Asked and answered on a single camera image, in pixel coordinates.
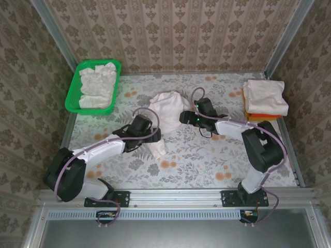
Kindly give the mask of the crumpled white t-shirts pile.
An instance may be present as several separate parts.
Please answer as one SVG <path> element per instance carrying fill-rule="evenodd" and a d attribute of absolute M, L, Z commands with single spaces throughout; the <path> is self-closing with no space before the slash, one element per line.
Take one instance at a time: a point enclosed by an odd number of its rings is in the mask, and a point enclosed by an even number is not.
<path fill-rule="evenodd" d="M 117 70 L 114 63 L 96 65 L 94 69 L 86 68 L 79 72 L 81 76 L 81 109 L 105 109 L 113 98 Z"/>

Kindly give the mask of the right black mount plate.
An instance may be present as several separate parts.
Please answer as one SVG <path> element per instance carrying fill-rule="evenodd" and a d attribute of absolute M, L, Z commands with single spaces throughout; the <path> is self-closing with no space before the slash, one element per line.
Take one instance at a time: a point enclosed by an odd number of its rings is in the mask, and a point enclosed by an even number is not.
<path fill-rule="evenodd" d="M 268 197 L 265 191 L 259 190 L 253 194 L 239 194 L 237 190 L 221 191 L 223 207 L 268 207 Z"/>

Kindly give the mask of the green plastic basket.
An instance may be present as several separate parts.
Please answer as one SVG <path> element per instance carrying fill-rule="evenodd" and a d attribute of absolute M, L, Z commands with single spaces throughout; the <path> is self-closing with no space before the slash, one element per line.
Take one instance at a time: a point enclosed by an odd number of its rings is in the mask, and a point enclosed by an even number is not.
<path fill-rule="evenodd" d="M 114 89 L 112 93 L 112 101 L 110 105 L 106 108 L 80 108 L 79 100 L 83 93 L 81 92 L 82 82 L 81 76 L 79 74 L 80 70 L 83 69 L 95 69 L 96 66 L 105 66 L 108 63 L 113 63 L 116 68 L 116 81 L 114 83 Z M 118 60 L 114 59 L 92 59 L 92 60 L 85 60 L 79 63 L 76 67 L 74 72 L 67 97 L 65 100 L 65 108 L 72 113 L 77 113 L 80 115 L 110 115 L 113 112 L 115 102 L 116 102 L 116 95 L 117 89 L 119 84 L 119 76 L 121 74 L 122 64 Z"/>

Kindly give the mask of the floral table cover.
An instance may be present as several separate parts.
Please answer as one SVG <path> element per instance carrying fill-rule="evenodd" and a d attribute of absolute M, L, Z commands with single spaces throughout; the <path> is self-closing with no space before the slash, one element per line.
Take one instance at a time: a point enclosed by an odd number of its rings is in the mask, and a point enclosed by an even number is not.
<path fill-rule="evenodd" d="M 243 83 L 263 78 L 261 72 L 121 76 L 112 114 L 78 115 L 69 149 L 106 138 L 130 123 L 134 110 L 147 107 L 156 94 L 168 91 L 198 99 L 205 90 L 218 114 L 243 121 Z M 163 138 L 167 152 L 159 159 L 153 157 L 147 145 L 142 145 L 94 165 L 87 172 L 88 178 L 102 178 L 116 189 L 235 188 L 250 168 L 244 145 L 236 139 L 192 126 Z"/>

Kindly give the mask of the folded bright orange t-shirt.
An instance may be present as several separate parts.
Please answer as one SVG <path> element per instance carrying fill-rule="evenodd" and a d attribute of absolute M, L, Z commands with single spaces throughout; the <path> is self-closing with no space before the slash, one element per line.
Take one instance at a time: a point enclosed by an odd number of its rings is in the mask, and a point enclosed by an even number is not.
<path fill-rule="evenodd" d="M 261 113 L 248 113 L 249 119 L 264 119 L 264 120 L 273 120 L 281 117 L 280 115 L 269 115 L 269 114 L 261 114 Z"/>

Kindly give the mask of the aluminium frame post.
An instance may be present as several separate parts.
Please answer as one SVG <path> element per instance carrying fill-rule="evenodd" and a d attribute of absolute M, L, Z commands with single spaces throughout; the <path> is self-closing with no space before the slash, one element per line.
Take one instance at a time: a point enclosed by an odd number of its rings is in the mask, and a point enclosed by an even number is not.
<path fill-rule="evenodd" d="M 75 72 L 78 61 L 75 58 L 72 48 L 66 40 L 64 32 L 60 29 L 60 25 L 56 21 L 55 14 L 52 13 L 51 7 L 48 6 L 46 0 L 31 0 L 31 2 L 44 22 L 47 30 L 53 37 L 70 69 Z"/>
<path fill-rule="evenodd" d="M 297 31 L 304 21 L 307 13 L 312 7 L 314 0 L 300 0 L 287 27 L 285 28 L 282 37 L 280 38 L 265 70 L 264 74 L 269 79 L 275 72 L 280 61 L 284 57 L 289 45 L 293 41 Z"/>

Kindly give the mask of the black mount plate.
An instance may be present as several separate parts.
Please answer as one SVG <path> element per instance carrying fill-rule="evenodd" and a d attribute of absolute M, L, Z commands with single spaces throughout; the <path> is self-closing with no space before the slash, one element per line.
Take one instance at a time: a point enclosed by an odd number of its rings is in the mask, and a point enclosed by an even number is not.
<path fill-rule="evenodd" d="M 268 197 L 265 191 L 259 190 L 253 194 L 239 194 L 237 190 L 221 191 L 223 207 L 268 207 Z"/>
<path fill-rule="evenodd" d="M 119 204 L 120 207 L 129 207 L 130 202 L 130 192 L 129 191 L 112 191 L 107 193 L 101 200 L 93 200 L 91 198 L 86 198 L 84 201 L 84 207 L 116 207 L 116 204 L 110 203 L 113 201 Z"/>

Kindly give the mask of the white t-shirt with red print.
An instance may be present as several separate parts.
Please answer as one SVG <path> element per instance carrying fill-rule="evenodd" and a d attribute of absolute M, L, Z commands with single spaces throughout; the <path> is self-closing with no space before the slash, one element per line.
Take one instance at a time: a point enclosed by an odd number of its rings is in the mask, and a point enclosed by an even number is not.
<path fill-rule="evenodd" d="M 180 114 L 183 111 L 191 110 L 189 101 L 176 91 L 157 94 L 150 99 L 150 105 L 148 108 L 153 110 L 159 117 L 161 135 L 173 133 L 183 128 L 185 125 L 179 120 Z M 157 126 L 155 115 L 153 113 L 147 114 L 149 119 L 153 122 L 152 127 L 155 128 Z M 156 143 L 147 144 L 147 147 L 155 159 L 159 159 L 167 152 L 163 138 Z"/>

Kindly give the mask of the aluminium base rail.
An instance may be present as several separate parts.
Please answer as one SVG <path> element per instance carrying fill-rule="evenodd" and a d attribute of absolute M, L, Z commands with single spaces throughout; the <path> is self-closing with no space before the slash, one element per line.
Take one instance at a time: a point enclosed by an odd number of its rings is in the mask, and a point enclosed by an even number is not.
<path fill-rule="evenodd" d="M 128 209 L 222 209 L 220 189 L 128 189 L 130 202 Z M 271 209 L 279 198 L 279 209 L 304 209 L 317 206 L 319 201 L 310 188 L 268 188 L 267 193 Z M 58 203 L 51 190 L 42 190 L 37 201 L 38 208 L 82 209 L 84 199 L 74 199 L 67 203 Z"/>

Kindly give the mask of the black connector board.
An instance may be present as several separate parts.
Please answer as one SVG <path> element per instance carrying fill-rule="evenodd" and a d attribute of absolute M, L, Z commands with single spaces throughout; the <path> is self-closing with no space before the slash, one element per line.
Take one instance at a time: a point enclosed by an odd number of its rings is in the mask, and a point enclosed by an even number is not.
<path fill-rule="evenodd" d="M 239 221 L 242 223 L 255 223 L 258 217 L 259 212 L 257 210 L 241 210 Z"/>
<path fill-rule="evenodd" d="M 116 219 L 117 211 L 97 211 L 96 212 L 96 222 L 101 225 L 109 225 L 111 222 Z"/>

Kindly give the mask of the left black mount plate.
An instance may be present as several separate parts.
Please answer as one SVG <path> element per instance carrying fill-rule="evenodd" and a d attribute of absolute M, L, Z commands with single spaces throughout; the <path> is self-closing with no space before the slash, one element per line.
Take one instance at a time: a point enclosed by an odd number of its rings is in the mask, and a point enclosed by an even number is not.
<path fill-rule="evenodd" d="M 129 207 L 130 202 L 130 192 L 129 191 L 112 191 L 107 193 L 101 200 L 93 200 L 91 198 L 86 198 L 84 201 L 84 207 L 116 207 L 116 204 L 110 203 L 113 201 L 119 204 L 120 207 Z"/>

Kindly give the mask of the aluminium table side rail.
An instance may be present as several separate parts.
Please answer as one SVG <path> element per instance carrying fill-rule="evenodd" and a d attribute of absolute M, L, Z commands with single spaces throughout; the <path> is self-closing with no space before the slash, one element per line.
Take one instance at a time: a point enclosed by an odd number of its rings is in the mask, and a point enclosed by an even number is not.
<path fill-rule="evenodd" d="M 69 118 L 68 118 L 68 122 L 66 125 L 66 129 L 63 135 L 63 139 L 61 142 L 61 146 L 60 149 L 62 148 L 68 148 L 71 138 L 72 138 L 72 133 L 73 133 L 73 129 L 74 129 L 74 125 L 76 122 L 76 118 L 77 118 L 77 113 L 70 113 Z"/>
<path fill-rule="evenodd" d="M 303 176 L 300 171 L 299 163 L 297 161 L 284 118 L 278 118 L 276 121 L 272 121 L 272 124 L 285 145 L 288 158 L 285 165 L 270 174 L 264 183 L 264 186 L 269 188 L 305 187 Z"/>

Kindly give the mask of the folded white t-shirt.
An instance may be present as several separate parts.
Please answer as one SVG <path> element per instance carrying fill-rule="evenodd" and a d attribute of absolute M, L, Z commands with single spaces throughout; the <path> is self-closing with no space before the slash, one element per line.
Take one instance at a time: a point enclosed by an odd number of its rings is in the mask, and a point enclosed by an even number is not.
<path fill-rule="evenodd" d="M 289 106 L 283 98 L 285 83 L 273 80 L 248 80 L 243 84 L 248 113 L 286 116 Z"/>

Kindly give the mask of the grey metal panel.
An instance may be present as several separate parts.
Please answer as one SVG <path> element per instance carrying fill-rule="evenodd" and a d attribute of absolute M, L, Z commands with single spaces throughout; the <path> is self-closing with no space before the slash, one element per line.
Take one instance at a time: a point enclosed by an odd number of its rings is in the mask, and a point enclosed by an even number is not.
<path fill-rule="evenodd" d="M 279 209 L 258 225 L 238 220 L 52 220 L 38 210 L 23 248 L 331 248 L 317 208 Z"/>

